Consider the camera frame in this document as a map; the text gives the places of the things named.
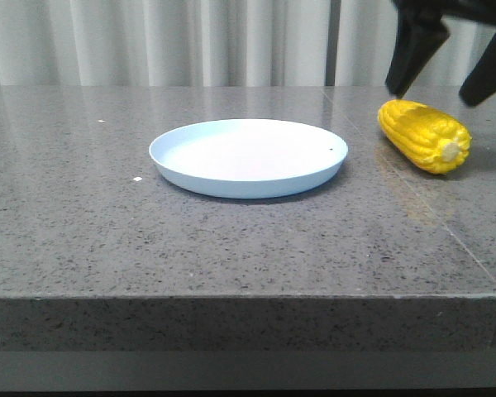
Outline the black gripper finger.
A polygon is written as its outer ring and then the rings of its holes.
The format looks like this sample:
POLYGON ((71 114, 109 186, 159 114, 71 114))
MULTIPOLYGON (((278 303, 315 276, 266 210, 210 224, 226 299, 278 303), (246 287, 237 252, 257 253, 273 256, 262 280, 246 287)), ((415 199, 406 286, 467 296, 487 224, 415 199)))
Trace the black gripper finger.
POLYGON ((476 107, 496 93, 496 32, 460 89, 460 98, 476 107))
POLYGON ((427 62, 449 38, 441 21, 443 1, 393 1, 398 27, 385 85, 402 98, 427 62))

